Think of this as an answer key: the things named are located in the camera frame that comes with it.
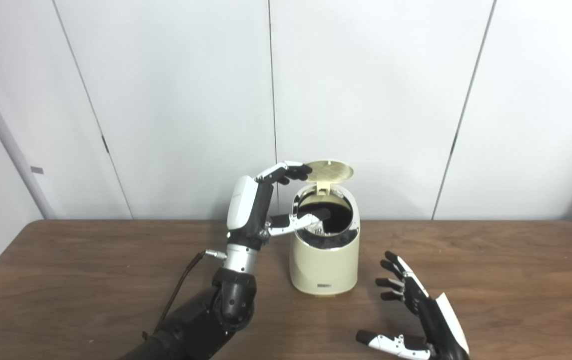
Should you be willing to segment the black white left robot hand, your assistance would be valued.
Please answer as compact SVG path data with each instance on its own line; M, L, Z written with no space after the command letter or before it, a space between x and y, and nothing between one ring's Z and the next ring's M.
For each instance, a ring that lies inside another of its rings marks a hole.
M259 251L270 237L294 233L331 217L329 208L322 207L304 215L268 216L276 184L307 180L313 170L303 162L283 161L256 177L242 176L235 185L229 203L228 244Z

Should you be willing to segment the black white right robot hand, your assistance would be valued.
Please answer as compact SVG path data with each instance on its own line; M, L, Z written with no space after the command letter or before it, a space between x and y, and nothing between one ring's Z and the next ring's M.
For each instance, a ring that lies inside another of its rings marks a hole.
M470 348L447 295L432 297L415 271L396 253L386 250L380 266L393 277L375 279L378 287L387 288L380 298L398 301L416 316L423 336L384 335L365 329L356 332L356 341L402 360L468 360Z

